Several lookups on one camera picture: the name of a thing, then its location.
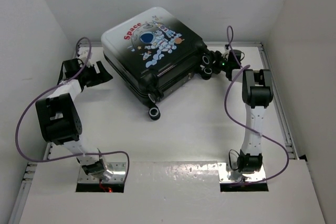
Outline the grey suitcase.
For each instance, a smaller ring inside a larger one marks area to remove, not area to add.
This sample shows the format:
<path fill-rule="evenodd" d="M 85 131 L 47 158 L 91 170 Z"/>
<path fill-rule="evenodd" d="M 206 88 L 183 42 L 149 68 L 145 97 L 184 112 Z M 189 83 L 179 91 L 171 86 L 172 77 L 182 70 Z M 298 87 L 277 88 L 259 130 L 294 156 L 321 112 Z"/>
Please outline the grey suitcase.
<path fill-rule="evenodd" d="M 107 62 L 149 110 L 196 73 L 212 76 L 213 58 L 203 39 L 162 7 L 152 7 L 105 31 L 101 36 Z"/>

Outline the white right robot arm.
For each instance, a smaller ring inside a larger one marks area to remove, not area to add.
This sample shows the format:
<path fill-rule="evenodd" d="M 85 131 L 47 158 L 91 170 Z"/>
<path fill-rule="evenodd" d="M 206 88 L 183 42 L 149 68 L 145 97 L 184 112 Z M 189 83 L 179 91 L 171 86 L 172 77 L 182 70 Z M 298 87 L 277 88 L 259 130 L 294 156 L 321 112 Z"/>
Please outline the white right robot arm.
<path fill-rule="evenodd" d="M 261 138 L 264 115 L 274 97 L 271 72 L 269 69 L 242 67 L 242 52 L 239 50 L 226 54 L 212 51 L 211 55 L 214 59 L 213 72 L 225 72 L 230 81 L 227 90 L 230 91 L 237 83 L 242 88 L 241 97 L 246 108 L 246 123 L 243 124 L 245 136 L 234 170 L 240 173 L 258 172 L 263 164 Z"/>

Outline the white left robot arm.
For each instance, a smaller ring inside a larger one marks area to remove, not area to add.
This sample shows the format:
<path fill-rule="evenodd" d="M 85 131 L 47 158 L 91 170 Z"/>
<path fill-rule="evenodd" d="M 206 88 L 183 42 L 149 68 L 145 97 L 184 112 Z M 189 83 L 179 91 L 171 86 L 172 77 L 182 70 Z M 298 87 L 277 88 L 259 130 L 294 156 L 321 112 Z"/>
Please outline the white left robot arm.
<path fill-rule="evenodd" d="M 35 102 L 40 130 L 47 143 L 54 143 L 77 155 L 81 168 L 88 176 L 104 179 L 108 166 L 98 148 L 94 148 L 83 136 L 83 127 L 75 107 L 76 97 L 85 87 L 93 87 L 113 79 L 101 61 L 95 65 L 83 66 L 81 59 L 66 60 L 62 63 L 60 86 L 46 98 Z"/>

